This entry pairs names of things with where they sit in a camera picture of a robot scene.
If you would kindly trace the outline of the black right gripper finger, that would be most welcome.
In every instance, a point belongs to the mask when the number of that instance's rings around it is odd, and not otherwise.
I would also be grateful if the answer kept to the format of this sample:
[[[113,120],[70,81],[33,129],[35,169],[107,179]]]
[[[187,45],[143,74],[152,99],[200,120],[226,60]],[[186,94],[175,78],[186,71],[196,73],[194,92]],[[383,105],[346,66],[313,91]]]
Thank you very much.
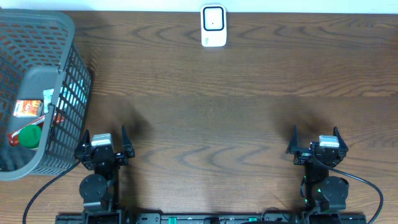
[[[299,148],[299,144],[298,144],[297,126],[294,125],[292,137],[291,137],[288,147],[287,147],[287,152],[295,153],[298,148]]]
[[[340,132],[336,126],[333,128],[333,135],[335,137],[337,137],[337,140],[339,143],[339,149],[342,151],[347,151],[348,147],[347,147],[346,143],[344,142],[343,138],[341,137]]]

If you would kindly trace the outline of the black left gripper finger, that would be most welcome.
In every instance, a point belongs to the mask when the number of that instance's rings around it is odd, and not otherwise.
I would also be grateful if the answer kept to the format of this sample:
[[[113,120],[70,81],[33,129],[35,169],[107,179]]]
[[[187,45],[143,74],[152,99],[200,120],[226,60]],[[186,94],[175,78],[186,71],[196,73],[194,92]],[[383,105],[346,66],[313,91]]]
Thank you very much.
[[[80,151],[86,151],[88,147],[90,147],[90,132],[86,129],[80,141]]]
[[[132,143],[127,135],[127,131],[124,125],[122,125],[121,128],[122,131],[122,144],[123,144],[123,149],[126,154],[134,154],[134,148],[132,146]]]

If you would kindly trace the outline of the green lid jar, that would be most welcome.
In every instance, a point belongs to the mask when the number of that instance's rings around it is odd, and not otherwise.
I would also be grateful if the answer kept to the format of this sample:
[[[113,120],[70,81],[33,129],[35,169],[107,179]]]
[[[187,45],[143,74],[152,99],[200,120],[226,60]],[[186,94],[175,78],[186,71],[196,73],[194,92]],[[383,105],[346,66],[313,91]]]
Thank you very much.
[[[42,130],[39,126],[31,124],[23,129],[19,133],[19,144],[29,149],[38,148],[40,143]]]

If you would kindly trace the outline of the teal wet wipes pack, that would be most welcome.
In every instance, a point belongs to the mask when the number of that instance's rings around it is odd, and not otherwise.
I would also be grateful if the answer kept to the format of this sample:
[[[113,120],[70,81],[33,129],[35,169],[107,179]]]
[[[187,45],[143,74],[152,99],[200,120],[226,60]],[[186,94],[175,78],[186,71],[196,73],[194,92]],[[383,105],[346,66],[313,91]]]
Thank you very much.
[[[52,102],[53,91],[53,88],[43,91],[44,113],[49,112],[49,105]],[[76,106],[78,103],[86,103],[87,99],[84,92],[85,87],[83,80],[80,80],[78,83],[71,83],[68,88],[61,87],[60,93],[62,94],[63,100],[58,99],[57,106],[61,109],[65,109],[68,105]]]

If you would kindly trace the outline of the orange Kleenex tissue pack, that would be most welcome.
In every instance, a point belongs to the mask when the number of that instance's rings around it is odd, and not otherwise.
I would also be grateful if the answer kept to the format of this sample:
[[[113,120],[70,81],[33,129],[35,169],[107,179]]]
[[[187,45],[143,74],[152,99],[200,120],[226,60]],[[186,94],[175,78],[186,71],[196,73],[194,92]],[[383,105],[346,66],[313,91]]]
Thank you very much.
[[[41,115],[42,107],[40,100],[17,100],[13,115],[18,118],[36,118]]]

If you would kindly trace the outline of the orange snack bar wrapper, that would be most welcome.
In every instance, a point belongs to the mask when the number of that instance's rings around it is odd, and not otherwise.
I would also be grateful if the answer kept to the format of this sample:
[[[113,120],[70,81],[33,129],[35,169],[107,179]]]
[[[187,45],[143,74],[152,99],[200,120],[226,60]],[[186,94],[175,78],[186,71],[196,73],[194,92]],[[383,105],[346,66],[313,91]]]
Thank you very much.
[[[36,149],[39,146],[45,116],[40,116],[23,127],[7,134],[8,143],[12,147],[24,146]]]

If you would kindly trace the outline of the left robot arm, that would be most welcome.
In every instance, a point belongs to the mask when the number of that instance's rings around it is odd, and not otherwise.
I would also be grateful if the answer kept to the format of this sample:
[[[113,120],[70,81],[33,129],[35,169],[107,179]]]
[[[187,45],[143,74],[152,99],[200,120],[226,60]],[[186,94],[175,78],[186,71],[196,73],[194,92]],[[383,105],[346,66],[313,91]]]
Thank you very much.
[[[79,193],[83,199],[83,223],[133,223],[131,213],[120,206],[119,170],[135,157],[134,148],[125,127],[121,128],[123,152],[114,152],[109,133],[92,139],[85,131],[75,149],[75,158],[93,173],[85,177]]]

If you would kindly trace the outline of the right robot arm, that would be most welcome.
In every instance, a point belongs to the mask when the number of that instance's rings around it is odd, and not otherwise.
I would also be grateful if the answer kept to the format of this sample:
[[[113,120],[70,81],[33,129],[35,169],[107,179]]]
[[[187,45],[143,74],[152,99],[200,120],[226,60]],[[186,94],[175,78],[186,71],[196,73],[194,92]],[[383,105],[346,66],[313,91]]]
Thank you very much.
[[[329,171],[346,156],[348,147],[338,129],[331,136],[321,135],[309,147],[300,147],[297,127],[294,126],[286,153],[294,155],[293,163],[304,166],[300,194],[305,199],[301,212],[302,223],[341,223],[339,212],[346,208],[349,183],[331,176]]]

